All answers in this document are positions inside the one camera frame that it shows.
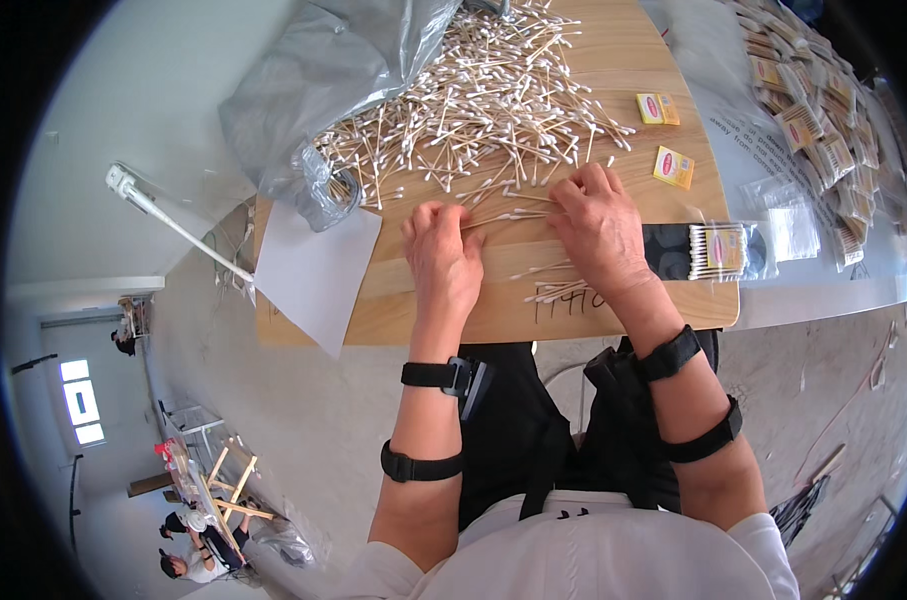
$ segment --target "person's right hand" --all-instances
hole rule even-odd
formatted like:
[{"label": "person's right hand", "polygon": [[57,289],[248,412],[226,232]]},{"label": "person's right hand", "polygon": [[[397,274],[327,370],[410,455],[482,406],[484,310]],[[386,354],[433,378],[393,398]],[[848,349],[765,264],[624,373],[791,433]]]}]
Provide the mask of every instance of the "person's right hand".
[{"label": "person's right hand", "polygon": [[581,277],[615,308],[624,293],[657,276],[643,255],[637,205],[613,169],[589,162],[550,189],[567,214],[550,215]]}]

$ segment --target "person's left hand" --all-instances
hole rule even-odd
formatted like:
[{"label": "person's left hand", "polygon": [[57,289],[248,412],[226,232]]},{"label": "person's left hand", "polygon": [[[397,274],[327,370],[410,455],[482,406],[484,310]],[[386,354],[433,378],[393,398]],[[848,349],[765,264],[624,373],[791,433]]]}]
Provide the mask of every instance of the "person's left hand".
[{"label": "person's left hand", "polygon": [[420,204],[400,225],[403,250],[417,290],[417,319],[440,320],[462,328],[480,295],[486,237],[475,231],[460,236],[470,212],[459,204],[434,200]]}]

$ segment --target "gray plastic bag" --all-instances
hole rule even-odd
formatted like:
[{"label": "gray plastic bag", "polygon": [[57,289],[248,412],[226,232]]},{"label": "gray plastic bag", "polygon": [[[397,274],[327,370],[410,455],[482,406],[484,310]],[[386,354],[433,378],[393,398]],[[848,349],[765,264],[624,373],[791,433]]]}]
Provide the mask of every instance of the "gray plastic bag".
[{"label": "gray plastic bag", "polygon": [[329,169],[312,140],[338,121],[397,96],[440,49],[459,0],[304,3],[267,54],[220,104],[228,146],[257,192],[292,203],[315,232],[360,201],[327,193]]}]

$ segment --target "white paper sheet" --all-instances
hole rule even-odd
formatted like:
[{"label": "white paper sheet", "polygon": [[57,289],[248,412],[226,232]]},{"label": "white paper sheet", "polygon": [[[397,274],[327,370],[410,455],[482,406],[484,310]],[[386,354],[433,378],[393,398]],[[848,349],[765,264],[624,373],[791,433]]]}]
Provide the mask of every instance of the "white paper sheet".
[{"label": "white paper sheet", "polygon": [[358,209],[314,233],[292,206],[278,201],[270,211],[254,285],[333,358],[340,357],[382,221]]}]

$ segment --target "white shirt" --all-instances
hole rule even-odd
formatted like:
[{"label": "white shirt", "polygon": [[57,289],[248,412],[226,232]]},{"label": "white shirt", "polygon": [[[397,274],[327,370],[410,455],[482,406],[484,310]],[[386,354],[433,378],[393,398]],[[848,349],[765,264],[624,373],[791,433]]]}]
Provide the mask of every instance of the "white shirt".
[{"label": "white shirt", "polygon": [[210,552],[210,554],[213,555],[213,558],[211,558],[207,562],[213,563],[213,570],[207,571],[207,568],[204,566],[204,559],[202,556],[200,556],[200,554],[200,550],[198,550],[197,547],[194,546],[193,543],[191,543],[190,549],[186,553],[185,557],[187,579],[192,579],[198,584],[206,584],[229,571],[229,569],[227,569],[227,566],[220,562],[219,558],[217,558],[216,554],[212,551]]},{"label": "white shirt", "polygon": [[634,509],[619,493],[557,489],[542,514],[517,521],[522,501],[520,494],[497,502],[427,573],[397,548],[368,543],[333,597],[800,598],[766,512],[724,532],[673,512]]}]

